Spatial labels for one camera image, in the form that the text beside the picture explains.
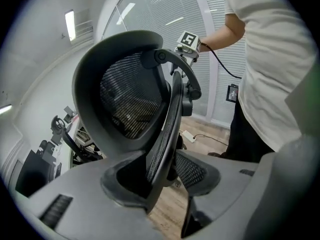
white t-shirt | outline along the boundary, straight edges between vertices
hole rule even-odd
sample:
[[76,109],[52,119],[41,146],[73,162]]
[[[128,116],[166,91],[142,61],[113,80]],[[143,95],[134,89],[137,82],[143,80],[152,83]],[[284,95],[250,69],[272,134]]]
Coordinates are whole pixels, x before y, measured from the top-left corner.
[[243,114],[274,151],[301,132],[285,103],[316,60],[316,46],[287,0],[225,0],[225,14],[245,23],[246,71],[238,99]]

black pants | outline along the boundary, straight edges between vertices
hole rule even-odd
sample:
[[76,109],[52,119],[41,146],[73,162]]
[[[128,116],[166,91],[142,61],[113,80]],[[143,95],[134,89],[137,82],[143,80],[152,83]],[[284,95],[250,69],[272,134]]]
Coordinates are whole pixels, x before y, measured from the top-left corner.
[[252,128],[237,100],[230,127],[229,145],[220,157],[258,163],[263,155],[270,152],[274,151],[264,143]]

person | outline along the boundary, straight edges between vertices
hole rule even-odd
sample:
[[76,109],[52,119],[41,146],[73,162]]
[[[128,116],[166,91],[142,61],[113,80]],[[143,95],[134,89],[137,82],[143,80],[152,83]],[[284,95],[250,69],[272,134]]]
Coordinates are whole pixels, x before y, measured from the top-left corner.
[[201,42],[219,50],[245,34],[246,71],[226,152],[208,155],[258,163],[301,135],[285,99],[315,64],[316,45],[287,0],[224,0],[224,10],[224,26]]

black cable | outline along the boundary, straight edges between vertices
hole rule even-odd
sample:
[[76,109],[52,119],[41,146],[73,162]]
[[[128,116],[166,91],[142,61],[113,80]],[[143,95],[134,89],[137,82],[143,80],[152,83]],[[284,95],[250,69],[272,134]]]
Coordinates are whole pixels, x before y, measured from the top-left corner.
[[204,136],[204,137],[207,137],[207,138],[210,138],[210,139],[213,139],[213,140],[215,140],[216,142],[220,142],[220,143],[222,143],[223,145],[226,145],[226,146],[228,146],[226,143],[224,143],[224,142],[222,142],[222,141],[220,141],[220,140],[217,140],[216,138],[212,138],[212,137],[210,137],[210,136],[207,136],[207,135],[204,135],[204,134],[196,134],[196,135],[194,135],[194,137],[193,137],[193,139],[195,139],[196,138],[196,136]]
[[207,48],[213,53],[213,55],[216,57],[216,59],[218,60],[218,62],[220,63],[220,65],[224,68],[224,70],[225,70],[230,76],[232,76],[232,77],[234,77],[234,78],[237,78],[237,79],[241,79],[240,76],[236,76],[236,75],[230,73],[230,72],[228,71],[228,69],[226,69],[225,65],[221,62],[221,60],[218,58],[218,56],[216,55],[216,53],[214,52],[214,50],[212,50],[209,45],[205,44],[204,42],[202,42],[201,45],[207,47]]

power strip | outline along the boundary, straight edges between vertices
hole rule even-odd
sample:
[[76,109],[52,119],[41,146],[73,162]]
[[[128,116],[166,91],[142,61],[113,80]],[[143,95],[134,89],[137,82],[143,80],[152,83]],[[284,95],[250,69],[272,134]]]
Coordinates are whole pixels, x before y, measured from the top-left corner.
[[191,143],[194,143],[194,142],[196,141],[196,138],[194,138],[194,136],[193,136],[190,132],[188,132],[187,130],[185,130],[185,131],[182,133],[182,135],[183,135],[184,137],[186,137],[186,139],[187,139],[188,141],[190,141]]

